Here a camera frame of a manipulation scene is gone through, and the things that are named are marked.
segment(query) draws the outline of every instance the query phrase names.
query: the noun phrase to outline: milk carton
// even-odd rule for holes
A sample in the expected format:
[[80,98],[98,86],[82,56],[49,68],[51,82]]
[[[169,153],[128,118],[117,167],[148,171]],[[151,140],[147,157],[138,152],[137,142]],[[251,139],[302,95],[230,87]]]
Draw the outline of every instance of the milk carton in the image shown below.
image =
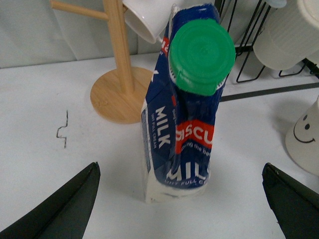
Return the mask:
[[234,61],[212,4],[172,7],[142,109],[146,202],[205,190],[215,114]]

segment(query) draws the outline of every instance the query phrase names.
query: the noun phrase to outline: white ceramic cup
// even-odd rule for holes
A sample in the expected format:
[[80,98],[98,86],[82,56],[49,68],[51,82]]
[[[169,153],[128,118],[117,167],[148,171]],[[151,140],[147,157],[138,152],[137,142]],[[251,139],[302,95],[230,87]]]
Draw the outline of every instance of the white ceramic cup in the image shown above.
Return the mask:
[[319,49],[319,0],[289,0],[270,15],[253,46],[261,63],[287,70]]
[[184,0],[123,0],[128,8],[125,22],[141,38],[156,43],[166,27],[173,4],[182,5]]
[[286,148],[297,165],[319,176],[319,97],[287,132]]

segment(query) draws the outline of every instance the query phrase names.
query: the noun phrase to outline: white countertop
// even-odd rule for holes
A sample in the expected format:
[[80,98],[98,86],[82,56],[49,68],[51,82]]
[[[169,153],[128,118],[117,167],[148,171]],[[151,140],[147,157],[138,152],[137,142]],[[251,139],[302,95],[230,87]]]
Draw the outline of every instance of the white countertop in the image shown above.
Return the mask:
[[[132,64],[153,70],[157,56],[132,56]],[[287,130],[316,101],[319,89],[221,102],[205,194],[148,205],[140,125],[106,121],[90,103],[94,82],[114,68],[114,59],[106,58],[0,69],[0,231],[97,161],[101,180],[85,239],[284,239],[261,174],[271,162],[319,193],[319,178],[294,164],[284,147]],[[224,96],[319,81],[307,72],[278,79],[265,70],[260,79],[237,84],[237,72],[238,65]],[[56,133],[67,110],[68,127],[60,130],[67,136],[64,148]]]

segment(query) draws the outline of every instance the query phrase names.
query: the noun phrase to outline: wooden mug tree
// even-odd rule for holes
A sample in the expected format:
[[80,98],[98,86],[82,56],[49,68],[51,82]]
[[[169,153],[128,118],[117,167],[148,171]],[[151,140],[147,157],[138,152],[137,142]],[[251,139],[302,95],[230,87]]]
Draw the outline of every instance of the wooden mug tree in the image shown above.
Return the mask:
[[121,0],[103,0],[104,12],[50,0],[51,7],[108,22],[116,69],[102,75],[91,89],[91,103],[102,117],[117,123],[141,120],[141,108],[152,71],[132,67]]

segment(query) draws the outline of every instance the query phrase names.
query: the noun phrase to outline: green bottle cap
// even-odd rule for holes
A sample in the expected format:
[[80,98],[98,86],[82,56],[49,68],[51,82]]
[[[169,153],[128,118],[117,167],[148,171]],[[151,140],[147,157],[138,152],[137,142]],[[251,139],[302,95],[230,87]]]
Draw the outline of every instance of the green bottle cap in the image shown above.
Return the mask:
[[235,47],[215,20],[198,19],[177,31],[168,57],[173,81],[180,89],[211,96],[235,63]]

